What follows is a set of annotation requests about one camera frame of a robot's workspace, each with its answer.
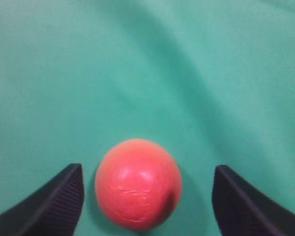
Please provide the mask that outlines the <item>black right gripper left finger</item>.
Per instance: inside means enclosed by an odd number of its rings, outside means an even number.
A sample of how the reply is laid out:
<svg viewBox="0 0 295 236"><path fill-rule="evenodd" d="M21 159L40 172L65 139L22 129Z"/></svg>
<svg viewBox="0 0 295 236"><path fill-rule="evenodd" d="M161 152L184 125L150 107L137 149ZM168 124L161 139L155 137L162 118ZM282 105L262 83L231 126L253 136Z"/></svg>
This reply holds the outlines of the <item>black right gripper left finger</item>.
<svg viewBox="0 0 295 236"><path fill-rule="evenodd" d="M84 199L82 165L70 164L33 194L0 214L0 236L72 236Z"/></svg>

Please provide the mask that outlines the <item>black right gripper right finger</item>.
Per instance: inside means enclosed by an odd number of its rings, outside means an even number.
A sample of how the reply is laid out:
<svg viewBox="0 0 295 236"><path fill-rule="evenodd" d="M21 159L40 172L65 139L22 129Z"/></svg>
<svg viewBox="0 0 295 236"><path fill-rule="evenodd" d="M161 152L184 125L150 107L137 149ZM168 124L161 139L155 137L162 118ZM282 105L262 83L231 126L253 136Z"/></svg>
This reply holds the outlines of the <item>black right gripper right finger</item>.
<svg viewBox="0 0 295 236"><path fill-rule="evenodd" d="M212 206L224 236L295 236L295 214L226 165L215 168Z"/></svg>

